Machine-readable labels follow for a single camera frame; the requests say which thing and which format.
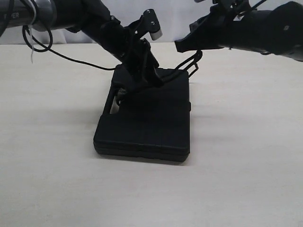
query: black plastic case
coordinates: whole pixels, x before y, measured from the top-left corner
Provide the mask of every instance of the black plastic case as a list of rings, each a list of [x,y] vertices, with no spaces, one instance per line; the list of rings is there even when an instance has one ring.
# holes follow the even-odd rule
[[[161,76],[171,70],[157,69]],[[190,101],[188,73],[161,88],[151,88],[123,101],[111,114],[113,82],[133,86],[128,72],[114,72],[104,112],[94,136],[101,155],[143,157],[183,162],[190,150]]]

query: white cable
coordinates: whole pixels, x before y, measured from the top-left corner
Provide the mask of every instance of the white cable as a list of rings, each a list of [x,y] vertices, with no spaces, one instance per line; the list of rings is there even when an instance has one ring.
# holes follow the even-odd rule
[[[28,0],[28,3],[31,5],[33,11],[34,11],[34,17],[33,17],[33,20],[32,22],[30,23],[30,25],[28,26],[29,28],[29,35],[30,35],[30,42],[31,42],[31,45],[32,45],[32,52],[30,54],[30,60],[32,62],[32,64],[34,63],[34,40],[33,40],[33,24],[34,22],[36,21],[36,18],[37,18],[37,11],[36,11],[36,7],[34,6],[34,4],[32,3],[31,0]]]

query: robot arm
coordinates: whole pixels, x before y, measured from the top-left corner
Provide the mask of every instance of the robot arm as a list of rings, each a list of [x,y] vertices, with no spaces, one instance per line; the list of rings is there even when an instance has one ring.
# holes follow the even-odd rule
[[[210,14],[191,24],[190,34],[175,42],[179,52],[227,47],[303,61],[301,4],[291,1],[271,11],[252,9],[248,0],[214,2]]]
[[[0,1],[0,26],[4,25],[8,16],[9,1]],[[147,33],[153,40],[162,35],[152,9],[145,11],[139,20],[123,27],[100,0],[14,0],[7,27],[30,24],[37,31],[82,31],[120,60],[135,81],[145,80],[155,87],[162,86],[162,80],[155,71],[159,64],[149,42],[142,39]]]

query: white wall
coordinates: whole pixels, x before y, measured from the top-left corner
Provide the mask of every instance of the white wall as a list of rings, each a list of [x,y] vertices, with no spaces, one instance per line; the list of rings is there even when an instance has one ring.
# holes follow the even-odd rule
[[[252,5],[258,1],[250,0]],[[274,9],[287,2],[289,0],[268,0],[260,9]],[[212,6],[211,0],[202,3],[195,3],[194,0],[103,0],[103,3],[125,26],[137,20],[146,9],[155,9],[163,30],[163,37],[158,42],[171,42],[184,37],[189,32],[188,25],[206,15]],[[35,32],[35,35],[47,43],[47,34]],[[53,36],[55,43],[92,42],[82,33],[72,34],[66,30],[54,31]],[[0,39],[0,44],[22,43],[20,27],[7,29]]]

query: white table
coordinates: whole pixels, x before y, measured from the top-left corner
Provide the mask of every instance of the white table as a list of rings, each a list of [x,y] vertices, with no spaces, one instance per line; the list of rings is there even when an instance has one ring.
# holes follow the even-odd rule
[[[58,45],[112,67],[96,44]],[[153,44],[162,67],[192,53]],[[181,165],[101,158],[111,72],[0,46],[1,227],[302,227],[303,63],[207,51],[191,79]]]

